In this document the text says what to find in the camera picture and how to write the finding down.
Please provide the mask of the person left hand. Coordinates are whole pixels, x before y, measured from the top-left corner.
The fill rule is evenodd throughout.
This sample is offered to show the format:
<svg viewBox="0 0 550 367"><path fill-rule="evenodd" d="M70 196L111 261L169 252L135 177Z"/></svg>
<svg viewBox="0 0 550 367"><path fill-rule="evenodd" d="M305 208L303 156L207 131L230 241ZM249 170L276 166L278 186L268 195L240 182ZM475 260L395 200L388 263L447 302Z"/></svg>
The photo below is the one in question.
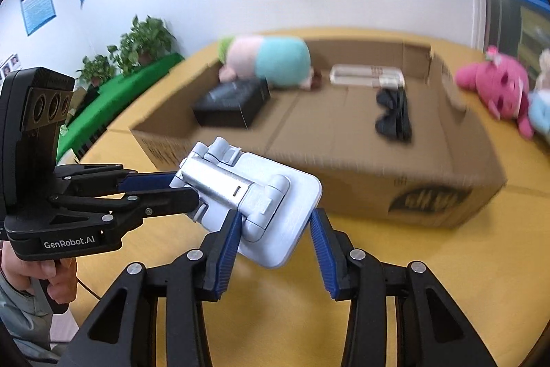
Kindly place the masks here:
<svg viewBox="0 0 550 367"><path fill-rule="evenodd" d="M4 242L1 250L1 270L8 283L17 291L31 292L32 279L48 281L47 294L57 304L76 300L77 263L75 258L55 261L26 262L15 254L11 244Z"/></svg>

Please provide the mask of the grey sleeve forearm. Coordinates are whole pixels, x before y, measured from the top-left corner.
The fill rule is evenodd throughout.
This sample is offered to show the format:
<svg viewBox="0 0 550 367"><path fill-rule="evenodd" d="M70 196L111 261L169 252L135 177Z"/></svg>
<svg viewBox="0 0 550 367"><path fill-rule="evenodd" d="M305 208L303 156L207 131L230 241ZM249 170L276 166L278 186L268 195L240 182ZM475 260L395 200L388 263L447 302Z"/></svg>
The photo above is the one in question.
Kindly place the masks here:
<svg viewBox="0 0 550 367"><path fill-rule="evenodd" d="M21 353L30 361L57 362L51 350L52 313L34 295L19 292L1 273L1 319Z"/></svg>

